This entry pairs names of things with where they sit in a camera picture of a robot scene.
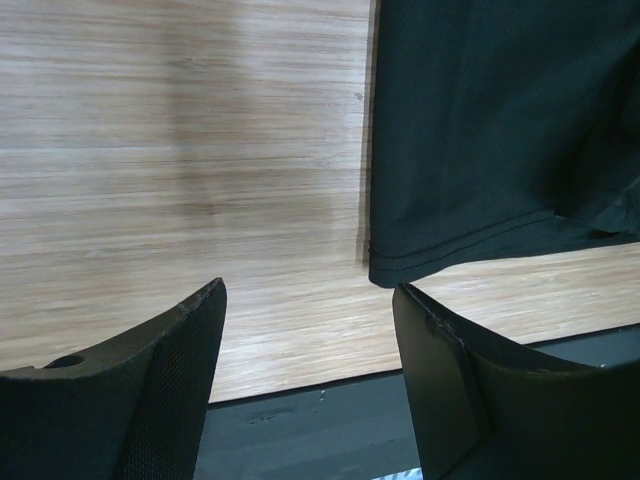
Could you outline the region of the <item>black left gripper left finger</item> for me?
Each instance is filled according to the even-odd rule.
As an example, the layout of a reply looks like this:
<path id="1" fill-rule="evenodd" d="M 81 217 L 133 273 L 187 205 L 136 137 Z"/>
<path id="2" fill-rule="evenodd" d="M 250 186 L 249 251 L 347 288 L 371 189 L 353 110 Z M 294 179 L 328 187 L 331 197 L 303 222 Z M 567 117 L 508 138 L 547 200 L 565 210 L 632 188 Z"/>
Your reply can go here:
<path id="1" fill-rule="evenodd" d="M 2 478 L 192 478 L 226 306 L 216 278 L 106 341 L 2 372 Z"/>

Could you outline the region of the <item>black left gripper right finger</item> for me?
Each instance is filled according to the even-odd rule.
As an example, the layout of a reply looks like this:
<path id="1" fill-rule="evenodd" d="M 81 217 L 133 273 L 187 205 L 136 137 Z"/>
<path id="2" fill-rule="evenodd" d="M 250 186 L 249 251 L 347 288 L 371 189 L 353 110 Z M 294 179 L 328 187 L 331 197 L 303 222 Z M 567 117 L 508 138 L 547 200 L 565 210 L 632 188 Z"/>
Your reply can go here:
<path id="1" fill-rule="evenodd" d="M 427 479 L 635 479 L 639 365 L 589 366 L 514 342 L 410 284 L 393 317 Z"/>

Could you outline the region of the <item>black t shirt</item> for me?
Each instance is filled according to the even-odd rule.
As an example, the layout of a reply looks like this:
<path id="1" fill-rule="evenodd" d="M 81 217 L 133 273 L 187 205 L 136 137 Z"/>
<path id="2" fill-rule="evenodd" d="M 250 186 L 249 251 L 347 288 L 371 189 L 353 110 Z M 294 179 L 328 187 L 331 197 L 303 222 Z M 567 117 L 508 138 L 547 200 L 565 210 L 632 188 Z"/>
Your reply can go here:
<path id="1" fill-rule="evenodd" d="M 639 238 L 635 1 L 384 1 L 369 278 Z"/>

